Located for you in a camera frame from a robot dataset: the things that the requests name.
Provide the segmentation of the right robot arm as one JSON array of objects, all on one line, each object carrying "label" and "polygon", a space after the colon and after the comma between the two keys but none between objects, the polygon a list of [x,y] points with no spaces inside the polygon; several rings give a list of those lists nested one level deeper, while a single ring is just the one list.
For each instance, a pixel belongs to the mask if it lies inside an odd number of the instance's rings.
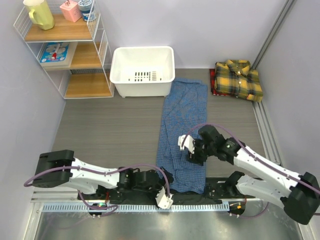
[{"label": "right robot arm", "polygon": [[317,178],[305,172],[288,170],[260,156],[234,136],[224,138],[217,130],[218,124],[195,126],[199,138],[179,136],[180,150],[188,150],[187,160],[202,165],[208,157],[245,169],[256,176],[250,177],[235,171],[225,182],[226,193],[233,198],[252,196],[276,205],[288,217],[302,225],[308,225],[317,215],[320,206],[320,186]]}]

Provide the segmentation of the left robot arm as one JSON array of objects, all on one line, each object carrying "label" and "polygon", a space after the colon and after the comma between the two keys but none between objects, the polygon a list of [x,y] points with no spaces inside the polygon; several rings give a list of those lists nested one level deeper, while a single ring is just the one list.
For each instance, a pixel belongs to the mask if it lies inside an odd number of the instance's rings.
[{"label": "left robot arm", "polygon": [[163,167],[141,171],[138,167],[118,172],[116,168],[103,168],[74,157],[73,150],[58,150],[39,156],[35,175],[45,174],[32,180],[37,188],[58,186],[79,190],[84,195],[102,199],[108,190],[118,192],[141,191],[157,194],[174,180]]}]

